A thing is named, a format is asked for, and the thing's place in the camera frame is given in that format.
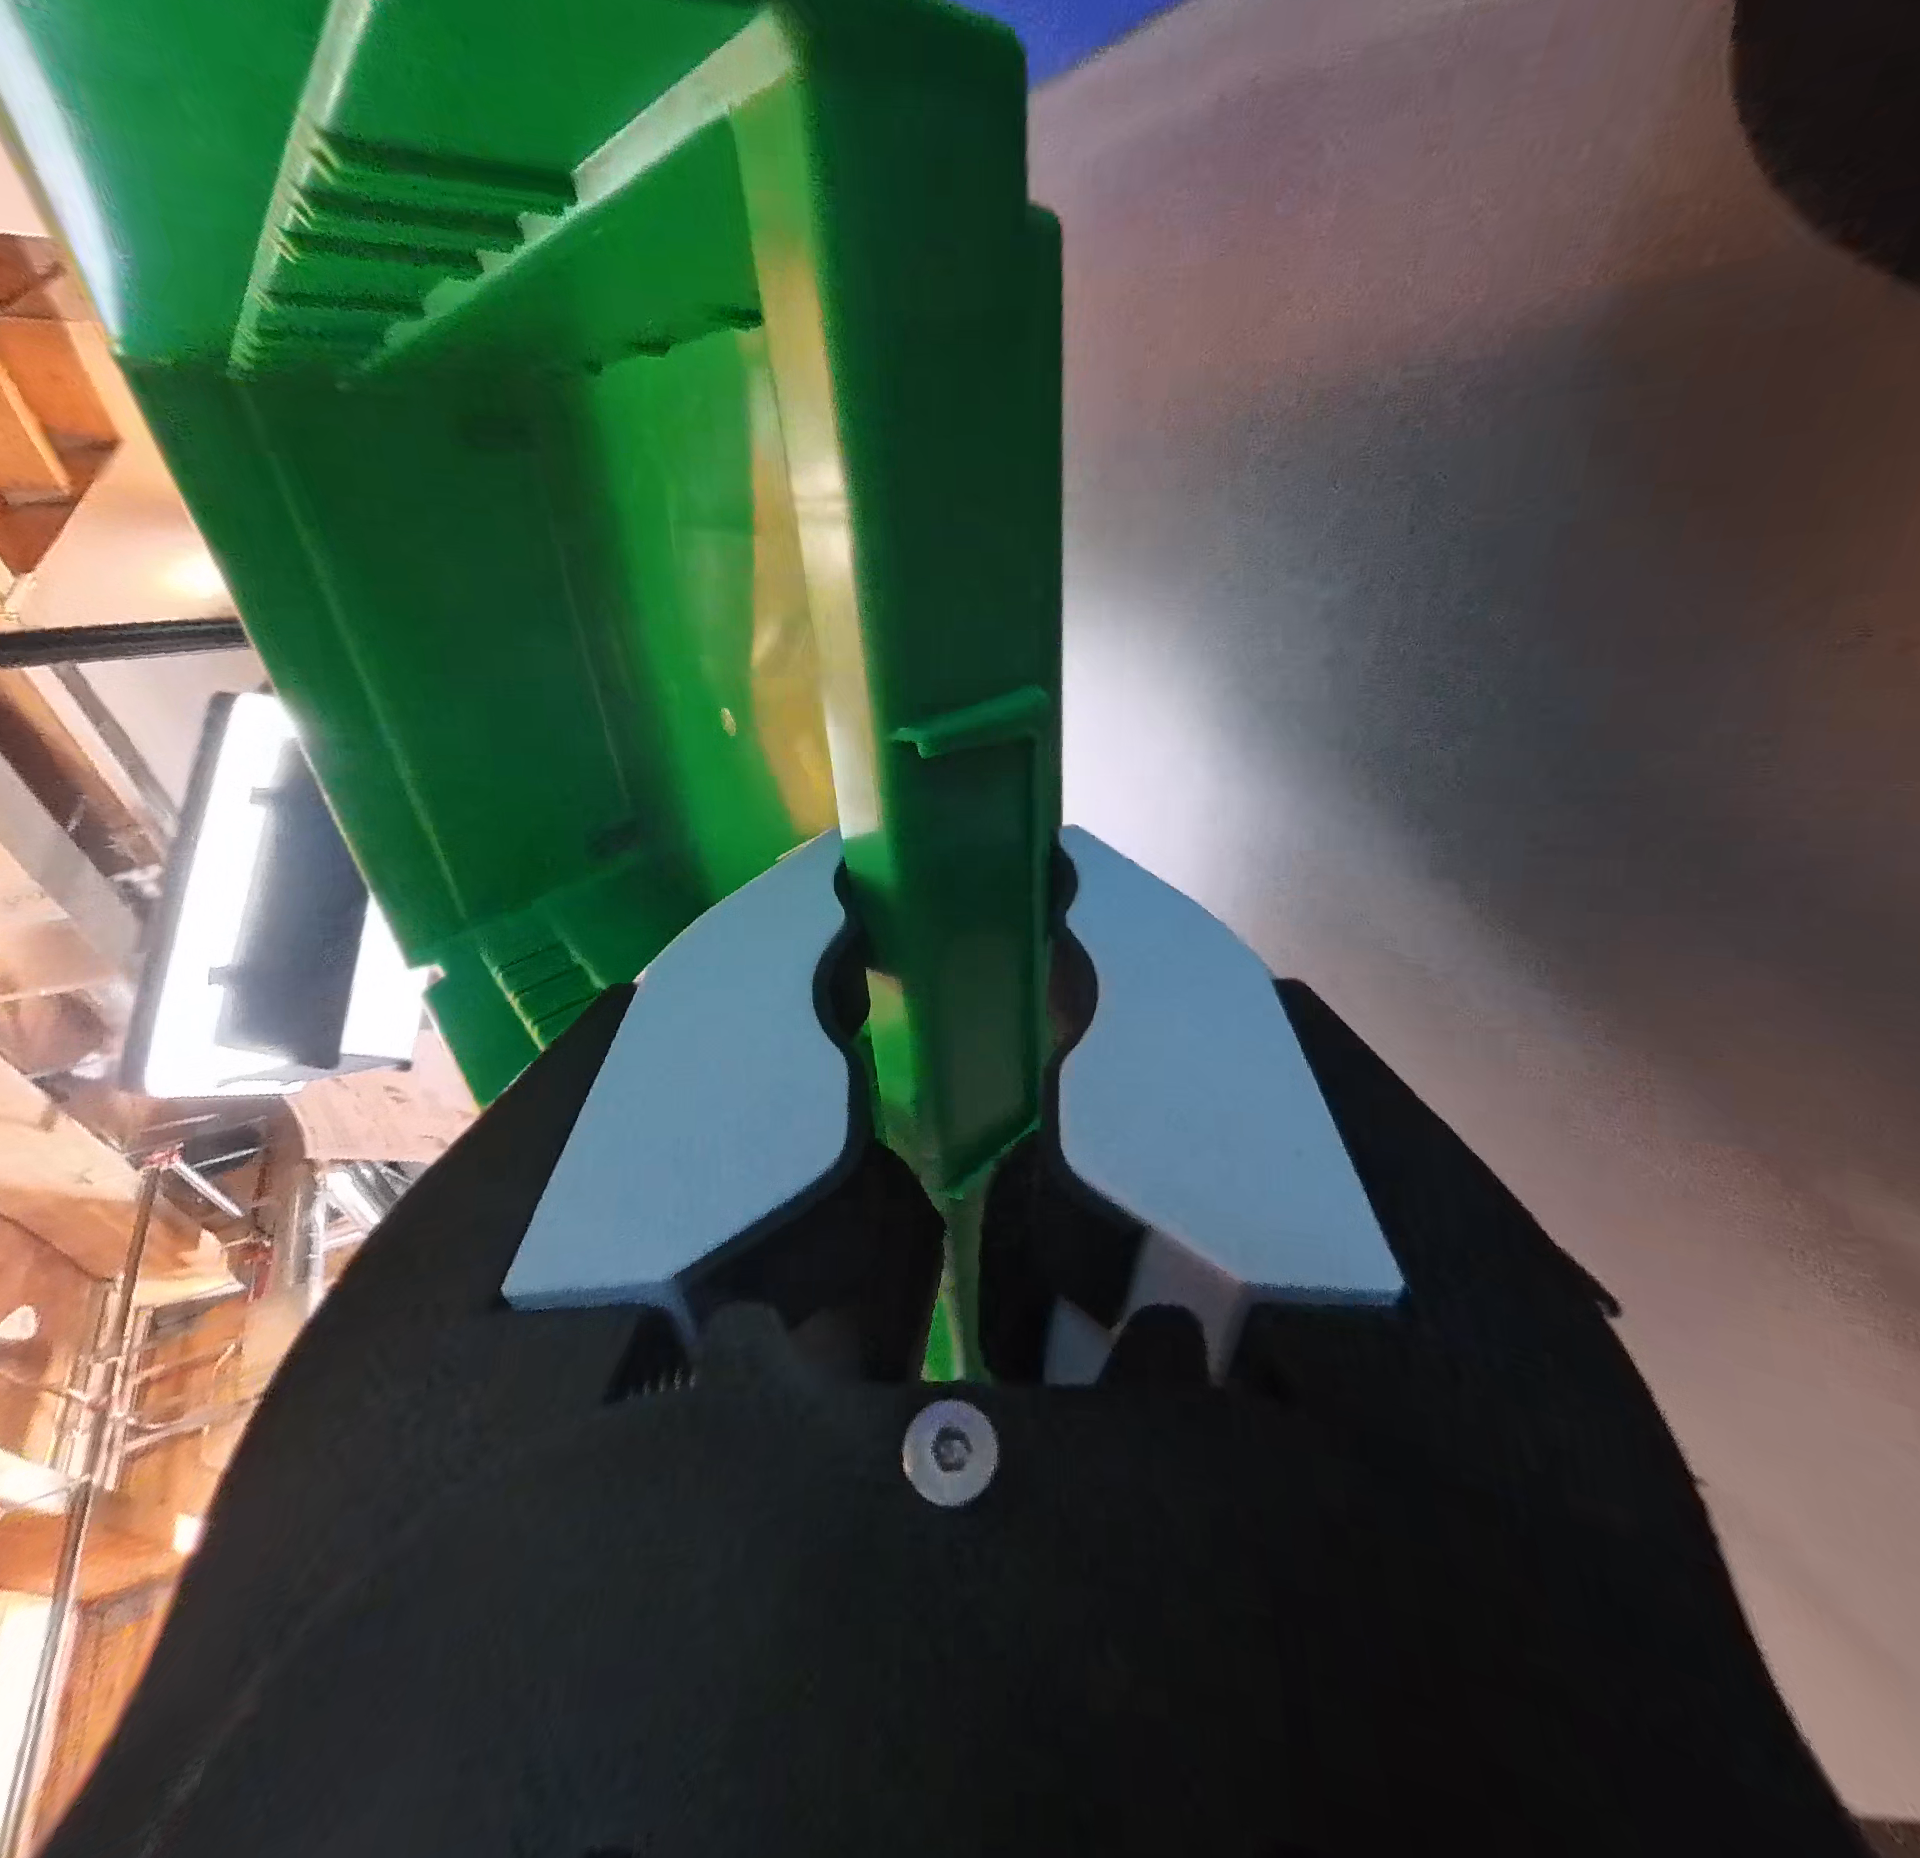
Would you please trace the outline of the ceiling light fixture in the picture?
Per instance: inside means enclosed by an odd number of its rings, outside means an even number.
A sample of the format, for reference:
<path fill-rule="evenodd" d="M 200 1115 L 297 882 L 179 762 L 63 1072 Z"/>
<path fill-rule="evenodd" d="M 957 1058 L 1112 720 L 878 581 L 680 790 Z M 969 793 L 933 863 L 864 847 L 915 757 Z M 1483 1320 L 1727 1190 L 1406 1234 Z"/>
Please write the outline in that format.
<path fill-rule="evenodd" d="M 407 964 L 276 694 L 208 704 L 135 1004 L 123 1090 L 291 1097 L 407 1070 L 424 978 Z"/>

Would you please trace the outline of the black wrist rest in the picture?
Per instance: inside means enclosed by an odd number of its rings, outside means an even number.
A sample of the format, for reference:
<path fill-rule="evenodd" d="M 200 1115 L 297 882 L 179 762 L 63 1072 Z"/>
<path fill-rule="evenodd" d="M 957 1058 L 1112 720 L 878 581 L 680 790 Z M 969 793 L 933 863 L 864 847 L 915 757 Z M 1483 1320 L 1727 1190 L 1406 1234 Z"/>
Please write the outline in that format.
<path fill-rule="evenodd" d="M 1816 236 L 1918 286 L 1918 0 L 1733 0 L 1731 90 Z"/>

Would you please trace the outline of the grey desk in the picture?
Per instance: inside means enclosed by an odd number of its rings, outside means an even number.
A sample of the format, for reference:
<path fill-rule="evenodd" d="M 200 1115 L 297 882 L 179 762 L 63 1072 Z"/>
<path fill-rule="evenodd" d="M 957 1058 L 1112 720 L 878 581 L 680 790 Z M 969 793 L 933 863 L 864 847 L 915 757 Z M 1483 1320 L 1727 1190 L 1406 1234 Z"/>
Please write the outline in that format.
<path fill-rule="evenodd" d="M 1069 818 L 1619 1298 L 1847 1806 L 1915 1828 L 1915 287 L 1733 0 L 1188 0 L 1038 84 Z"/>

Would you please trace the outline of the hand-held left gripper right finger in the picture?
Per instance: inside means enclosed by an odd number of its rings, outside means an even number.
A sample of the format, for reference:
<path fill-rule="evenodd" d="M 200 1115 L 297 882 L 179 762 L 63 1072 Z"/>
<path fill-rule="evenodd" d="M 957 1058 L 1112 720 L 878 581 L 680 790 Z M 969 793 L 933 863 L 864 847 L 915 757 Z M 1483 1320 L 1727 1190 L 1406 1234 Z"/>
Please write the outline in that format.
<path fill-rule="evenodd" d="M 1046 1385 L 1094 1383 L 1145 1310 L 1185 1311 L 1222 1383 L 1261 1307 L 1396 1307 L 1404 1269 L 1273 974 L 1087 830 L 1060 844 L 1093 1008 L 1053 1076 L 1048 1136 L 1093 1244 L 1050 1272 Z"/>

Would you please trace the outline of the green plastic bin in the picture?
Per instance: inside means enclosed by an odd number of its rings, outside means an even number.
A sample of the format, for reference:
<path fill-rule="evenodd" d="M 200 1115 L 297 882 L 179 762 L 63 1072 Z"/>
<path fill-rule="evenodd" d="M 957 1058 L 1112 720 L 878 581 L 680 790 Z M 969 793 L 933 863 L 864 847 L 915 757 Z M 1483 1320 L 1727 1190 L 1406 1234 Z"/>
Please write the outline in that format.
<path fill-rule="evenodd" d="M 5 126 L 481 1105 L 814 836 L 981 1370 L 1062 818 L 1062 231 L 957 0 L 5 0 Z"/>

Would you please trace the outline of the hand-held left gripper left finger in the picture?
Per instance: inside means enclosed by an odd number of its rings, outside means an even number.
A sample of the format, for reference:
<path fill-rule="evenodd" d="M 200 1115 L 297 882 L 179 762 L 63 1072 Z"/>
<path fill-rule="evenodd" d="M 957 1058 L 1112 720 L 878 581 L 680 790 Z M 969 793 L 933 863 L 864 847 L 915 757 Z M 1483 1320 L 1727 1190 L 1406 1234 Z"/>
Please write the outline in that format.
<path fill-rule="evenodd" d="M 700 1317 L 849 1164 L 863 1112 L 820 1003 L 841 869 L 841 835 L 795 846 L 639 974 L 502 1279 L 516 1311 Z"/>

